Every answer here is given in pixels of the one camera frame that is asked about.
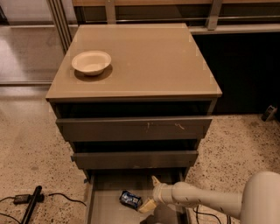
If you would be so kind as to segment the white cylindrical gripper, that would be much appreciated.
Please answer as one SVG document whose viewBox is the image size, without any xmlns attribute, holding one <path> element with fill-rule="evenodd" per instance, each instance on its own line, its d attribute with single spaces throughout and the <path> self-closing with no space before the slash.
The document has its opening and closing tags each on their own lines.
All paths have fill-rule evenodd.
<svg viewBox="0 0 280 224">
<path fill-rule="evenodd" d="M 172 197 L 172 188 L 173 185 L 167 185 L 165 183 L 161 183 L 156 176 L 151 176 L 152 184 L 154 186 L 153 189 L 153 199 L 148 198 L 139 208 L 138 212 L 141 214 L 145 214 L 151 210 L 154 210 L 157 207 L 157 203 L 162 204 L 173 204 Z"/>
</svg>

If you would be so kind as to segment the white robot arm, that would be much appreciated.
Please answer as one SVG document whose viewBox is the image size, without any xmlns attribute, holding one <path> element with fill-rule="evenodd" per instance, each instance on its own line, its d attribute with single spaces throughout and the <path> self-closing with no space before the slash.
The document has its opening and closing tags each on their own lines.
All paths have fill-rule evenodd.
<svg viewBox="0 0 280 224">
<path fill-rule="evenodd" d="M 152 177 L 152 198 L 138 209 L 146 213 L 160 204 L 196 207 L 202 205 L 231 216 L 240 224 L 280 224 L 280 175 L 272 171 L 254 174 L 242 193 L 203 190 L 186 182 L 173 185 Z"/>
</svg>

